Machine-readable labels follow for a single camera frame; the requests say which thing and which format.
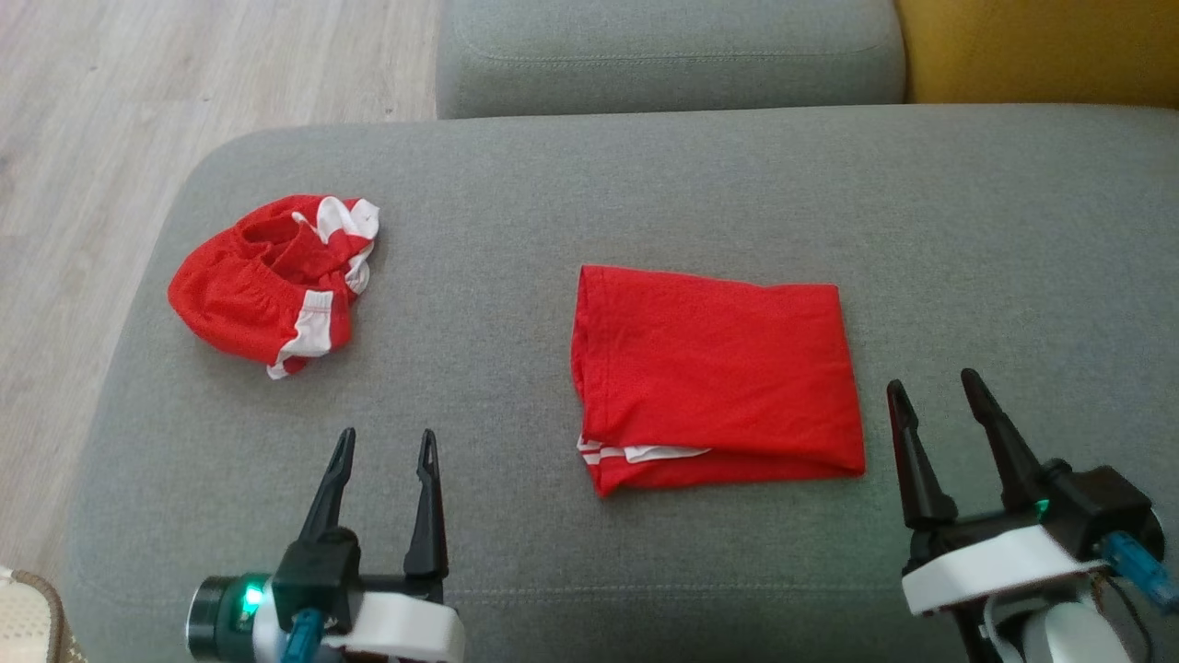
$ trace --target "green led light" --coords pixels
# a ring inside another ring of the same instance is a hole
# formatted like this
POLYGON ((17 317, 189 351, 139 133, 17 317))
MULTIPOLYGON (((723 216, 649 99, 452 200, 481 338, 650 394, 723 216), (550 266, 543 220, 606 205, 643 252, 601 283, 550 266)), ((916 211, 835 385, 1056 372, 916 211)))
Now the green led light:
POLYGON ((245 596, 242 597, 242 608, 252 612, 262 605, 262 599, 265 597, 266 595, 262 592, 262 587, 249 585, 245 587, 245 596))

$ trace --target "laminate flooring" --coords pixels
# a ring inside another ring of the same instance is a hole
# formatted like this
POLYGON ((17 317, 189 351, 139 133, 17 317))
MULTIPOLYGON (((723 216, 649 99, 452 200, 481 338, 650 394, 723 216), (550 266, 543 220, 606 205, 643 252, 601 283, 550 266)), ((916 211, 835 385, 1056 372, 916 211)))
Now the laminate flooring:
POLYGON ((434 118, 441 0, 0 0, 0 564, 54 580, 164 216, 261 129, 434 118))

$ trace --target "sofa cushion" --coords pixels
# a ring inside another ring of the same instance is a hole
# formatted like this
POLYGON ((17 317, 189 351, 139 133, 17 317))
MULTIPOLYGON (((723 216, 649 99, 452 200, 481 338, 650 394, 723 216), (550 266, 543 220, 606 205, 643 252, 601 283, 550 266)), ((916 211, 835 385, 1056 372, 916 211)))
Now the sofa cushion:
POLYGON ((442 118, 888 104, 890 0, 454 0, 442 118))
POLYGON ((93 663, 183 661, 193 587, 277 565, 345 426, 358 446, 342 523, 363 570, 396 572, 429 426, 447 599, 475 663, 963 659, 949 621, 905 609, 884 387, 904 379, 963 513, 1000 505, 964 366, 1041 459, 1111 462, 1164 518, 1179 510, 1175 172, 1179 113, 1101 106, 236 140, 177 198, 111 366, 68 530, 70 619, 93 663), (299 191, 364 196, 382 230, 353 342, 272 382, 197 340, 165 289, 210 235, 299 191), (867 474, 599 500, 569 375, 586 262, 838 284, 867 474))

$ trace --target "blue connector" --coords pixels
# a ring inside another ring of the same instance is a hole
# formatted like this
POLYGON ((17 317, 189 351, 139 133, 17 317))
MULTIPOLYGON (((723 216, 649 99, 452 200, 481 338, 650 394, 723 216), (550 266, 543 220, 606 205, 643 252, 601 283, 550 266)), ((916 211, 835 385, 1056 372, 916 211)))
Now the blue connector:
POLYGON ((311 663, 320 652, 323 642, 323 612, 308 608, 301 610, 291 621, 291 637, 286 639, 281 663, 311 663))
POLYGON ((1114 532, 1105 538, 1101 556, 1119 576, 1129 578, 1164 615, 1179 611, 1179 590, 1167 570, 1134 537, 1114 532))

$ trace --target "folded clothing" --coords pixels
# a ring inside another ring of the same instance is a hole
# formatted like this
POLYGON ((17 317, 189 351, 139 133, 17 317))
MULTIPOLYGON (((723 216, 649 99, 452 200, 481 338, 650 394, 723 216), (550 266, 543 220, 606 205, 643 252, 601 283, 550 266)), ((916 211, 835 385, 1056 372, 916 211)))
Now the folded clothing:
POLYGON ((835 285, 585 265, 572 363, 601 497, 864 472, 835 285))

